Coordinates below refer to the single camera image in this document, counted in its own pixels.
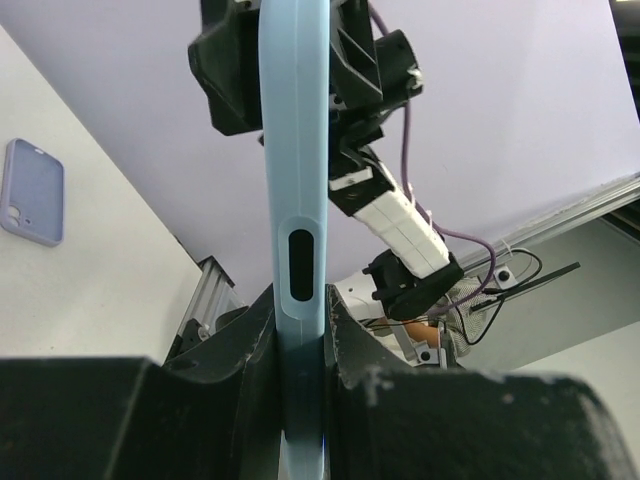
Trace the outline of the lilac phone case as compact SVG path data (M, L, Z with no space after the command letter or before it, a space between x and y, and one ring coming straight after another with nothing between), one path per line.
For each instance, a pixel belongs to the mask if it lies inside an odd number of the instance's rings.
M47 247L64 238L65 170L41 148L20 138L6 149L1 187L1 226Z

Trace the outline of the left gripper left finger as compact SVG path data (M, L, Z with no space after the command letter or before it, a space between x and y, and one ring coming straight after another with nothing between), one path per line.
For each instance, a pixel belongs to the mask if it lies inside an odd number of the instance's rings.
M5 479L274 479L281 428L271 290L164 365L1 363Z

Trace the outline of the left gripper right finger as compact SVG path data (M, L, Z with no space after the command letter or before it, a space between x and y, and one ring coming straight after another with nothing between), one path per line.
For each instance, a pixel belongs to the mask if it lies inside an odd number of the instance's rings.
M630 453L584 381L412 367L326 291L333 479L626 479Z

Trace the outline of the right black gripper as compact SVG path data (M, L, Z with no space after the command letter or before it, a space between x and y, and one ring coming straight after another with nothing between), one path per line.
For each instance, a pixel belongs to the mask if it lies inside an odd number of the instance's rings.
M202 0L201 33L188 47L192 75L211 124L225 136L262 128L258 1ZM368 1L330 2L331 151L353 154L382 136L381 125L423 91L415 53L401 30L374 39Z

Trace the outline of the phone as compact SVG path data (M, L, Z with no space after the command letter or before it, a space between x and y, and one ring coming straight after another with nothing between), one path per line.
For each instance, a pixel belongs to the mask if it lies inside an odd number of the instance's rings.
M282 382L292 479L324 476L330 4L264 1L261 112Z

